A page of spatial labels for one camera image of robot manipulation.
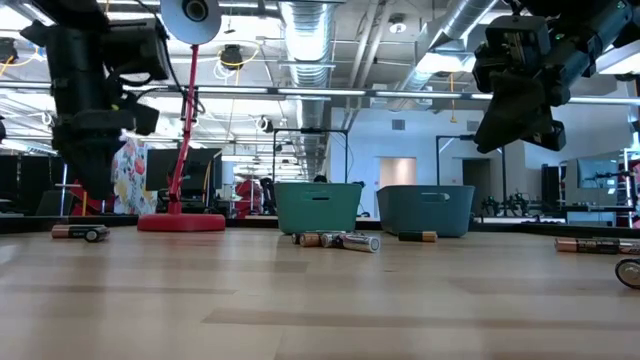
teal plastic basket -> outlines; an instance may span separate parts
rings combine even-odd
[[[360,185],[278,183],[275,189],[278,226],[285,234],[356,228]]]
[[[380,224],[386,232],[435,231],[461,237],[469,231],[473,186],[395,185],[378,190]]]

ductwork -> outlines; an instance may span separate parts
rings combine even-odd
[[[335,4],[314,2],[283,2],[280,4],[286,24],[285,43],[289,60],[304,61],[305,65],[291,66],[291,78],[296,87],[328,87],[330,69],[308,65],[309,62],[328,62],[331,56],[331,34]],[[322,127],[324,102],[298,100],[297,119],[301,128]],[[322,167],[324,150],[318,148],[318,137],[302,137],[307,174],[310,177]]]
[[[422,57],[397,90],[419,91],[434,74],[429,68],[430,51],[454,40],[462,39],[473,30],[498,0],[451,0],[447,12],[425,26],[420,34]]]

table surface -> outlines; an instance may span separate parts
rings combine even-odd
[[[378,254],[277,230],[0,237],[2,359],[640,359],[620,259],[553,239],[382,236]]]

ceiling pipe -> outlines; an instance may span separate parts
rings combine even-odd
[[[351,74],[349,75],[349,83],[347,84],[348,88],[352,88],[356,83],[358,70],[360,70],[360,63],[362,62],[362,58],[364,57],[364,51],[367,48],[367,43],[369,42],[369,35],[371,35],[371,29],[373,28],[373,21],[375,20],[375,17],[376,17],[376,10],[378,10],[378,4],[375,2],[370,3],[369,8],[367,9],[367,22],[365,23],[364,29],[362,31],[362,35],[360,36],[356,57],[353,62],[353,66],[351,67]]]
[[[280,3],[280,12],[286,24],[288,59],[304,62],[304,65],[290,67],[291,78],[296,87],[325,88],[329,84],[330,69],[321,64],[330,61],[335,8],[335,4]],[[298,127],[322,127],[323,101],[297,100],[296,103]],[[322,161],[313,156],[318,141],[315,137],[301,139],[309,176],[315,176],[322,166]]]
[[[360,75],[360,79],[358,80],[358,88],[363,88],[365,82],[367,81],[367,77],[369,77],[369,71],[371,71],[371,65],[373,65],[373,60],[378,53],[378,47],[380,46],[380,40],[382,40],[382,34],[386,28],[386,24],[389,22],[389,17],[391,16],[391,8],[387,1],[381,3],[384,8],[382,9],[382,16],[380,17],[380,22],[378,22],[378,28],[376,29],[376,34],[374,35],[373,42],[371,43],[371,47],[369,47],[369,52],[367,53],[367,60],[364,63],[364,67],[362,68],[362,73]]]
[[[428,70],[429,54],[433,49],[466,37],[498,0],[451,0],[446,13],[425,26],[418,39],[420,60],[396,90],[420,91],[434,74]],[[436,31],[429,31],[439,25]]]

aa battery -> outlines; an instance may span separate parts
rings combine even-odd
[[[300,234],[300,246],[302,247],[319,247],[320,234],[304,233]]]
[[[398,234],[398,240],[411,242],[436,242],[438,240],[438,233],[435,231],[401,232]]]
[[[555,247],[559,252],[616,255],[620,250],[620,240],[612,238],[556,238]]]
[[[640,243],[621,241],[618,252],[624,255],[640,255]]]
[[[51,229],[54,239],[85,239],[89,242],[99,242],[109,236],[109,228],[104,225],[55,225]]]
[[[335,247],[337,238],[340,235],[344,235],[344,233],[341,233],[341,232],[324,233],[322,234],[322,236],[320,236],[320,243],[322,244],[323,247],[326,247],[326,248]]]
[[[380,240],[359,234],[324,234],[324,247],[335,247],[374,253],[380,250]]]
[[[616,265],[618,280],[628,287],[640,290],[640,260],[624,259]]]

